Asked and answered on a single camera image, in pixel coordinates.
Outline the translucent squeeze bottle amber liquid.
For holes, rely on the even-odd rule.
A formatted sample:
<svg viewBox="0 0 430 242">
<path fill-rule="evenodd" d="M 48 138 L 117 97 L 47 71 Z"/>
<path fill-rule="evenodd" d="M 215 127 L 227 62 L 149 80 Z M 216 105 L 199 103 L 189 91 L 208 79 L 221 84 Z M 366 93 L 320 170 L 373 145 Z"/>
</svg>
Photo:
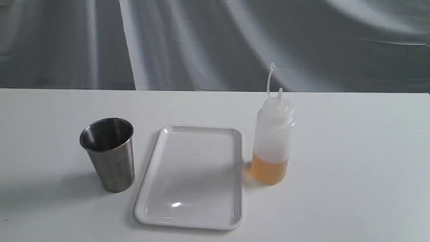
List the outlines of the translucent squeeze bottle amber liquid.
<svg viewBox="0 0 430 242">
<path fill-rule="evenodd" d="M 250 166 L 252 177 L 269 186 L 276 185 L 285 178 L 291 156 L 292 130 L 296 123 L 294 106 L 284 97 L 283 88 L 278 89 L 276 96 L 270 94 L 271 78 L 275 70 L 275 63 L 270 63 L 268 98 L 257 113 Z"/>
</svg>

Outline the stainless steel cup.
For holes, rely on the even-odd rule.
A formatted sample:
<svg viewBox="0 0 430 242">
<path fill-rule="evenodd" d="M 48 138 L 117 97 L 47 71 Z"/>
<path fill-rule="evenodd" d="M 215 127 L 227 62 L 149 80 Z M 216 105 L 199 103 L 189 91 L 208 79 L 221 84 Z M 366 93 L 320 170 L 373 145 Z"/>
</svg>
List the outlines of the stainless steel cup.
<svg viewBox="0 0 430 242">
<path fill-rule="evenodd" d="M 80 145 L 106 191 L 123 192 L 135 181 L 133 135 L 133 125 L 121 118 L 95 121 L 80 134 Z"/>
</svg>

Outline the white plastic tray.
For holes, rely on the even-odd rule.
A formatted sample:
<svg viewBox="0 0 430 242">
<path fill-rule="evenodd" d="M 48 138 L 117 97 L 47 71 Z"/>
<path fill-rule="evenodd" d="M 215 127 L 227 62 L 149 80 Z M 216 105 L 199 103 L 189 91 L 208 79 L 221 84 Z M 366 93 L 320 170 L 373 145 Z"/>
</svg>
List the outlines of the white plastic tray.
<svg viewBox="0 0 430 242">
<path fill-rule="evenodd" d="M 244 219 L 244 161 L 238 130 L 164 126 L 134 204 L 141 224 L 229 231 Z"/>
</svg>

